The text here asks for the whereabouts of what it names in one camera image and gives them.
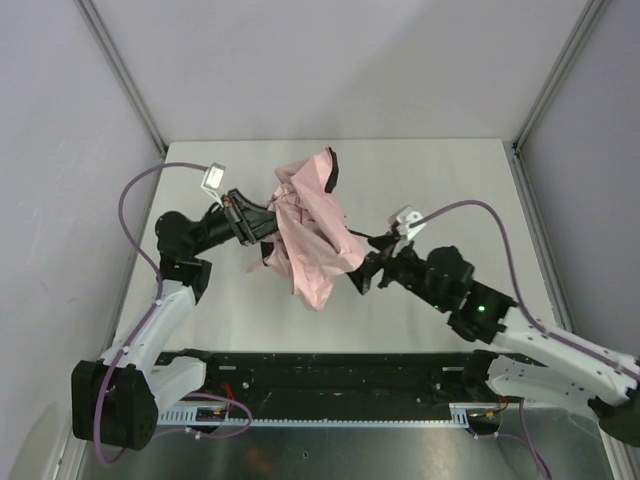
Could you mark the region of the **pink folding umbrella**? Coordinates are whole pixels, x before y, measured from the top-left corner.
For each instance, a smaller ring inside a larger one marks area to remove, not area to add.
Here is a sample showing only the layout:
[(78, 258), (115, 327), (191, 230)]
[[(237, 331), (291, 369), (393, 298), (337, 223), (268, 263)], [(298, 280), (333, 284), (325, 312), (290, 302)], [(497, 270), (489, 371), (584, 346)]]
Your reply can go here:
[(306, 160), (275, 170), (279, 186), (267, 210), (277, 231), (260, 242), (262, 258), (251, 273), (269, 268), (289, 283), (306, 308), (322, 310), (335, 279), (355, 272), (365, 249), (348, 229), (334, 194), (339, 176), (336, 152), (327, 147)]

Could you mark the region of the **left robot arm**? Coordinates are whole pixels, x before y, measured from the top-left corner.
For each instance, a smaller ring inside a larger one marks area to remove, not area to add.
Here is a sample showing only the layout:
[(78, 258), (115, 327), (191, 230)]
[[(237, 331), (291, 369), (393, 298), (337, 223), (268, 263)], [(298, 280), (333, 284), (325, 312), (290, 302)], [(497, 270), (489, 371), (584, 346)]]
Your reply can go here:
[(157, 360), (204, 295), (212, 265), (200, 254), (229, 240), (257, 244), (278, 230), (276, 215), (232, 189), (194, 221), (169, 211), (155, 223), (159, 281), (148, 310), (94, 361), (71, 375), (76, 438), (139, 451), (161, 415), (206, 383), (207, 364), (194, 356)]

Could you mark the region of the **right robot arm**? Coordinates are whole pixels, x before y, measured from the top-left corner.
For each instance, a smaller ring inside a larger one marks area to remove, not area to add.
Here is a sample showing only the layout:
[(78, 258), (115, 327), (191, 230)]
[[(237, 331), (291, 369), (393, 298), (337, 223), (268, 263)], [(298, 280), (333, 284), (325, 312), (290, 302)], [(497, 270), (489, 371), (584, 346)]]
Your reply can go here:
[(639, 444), (639, 359), (596, 345), (554, 323), (529, 319), (522, 302), (475, 280), (474, 267), (454, 246), (420, 257), (387, 237), (349, 278), (366, 294), (397, 283), (448, 316), (448, 326), (468, 342), (482, 342), (463, 371), (465, 382), (497, 395), (547, 403), (594, 416), (610, 437)]

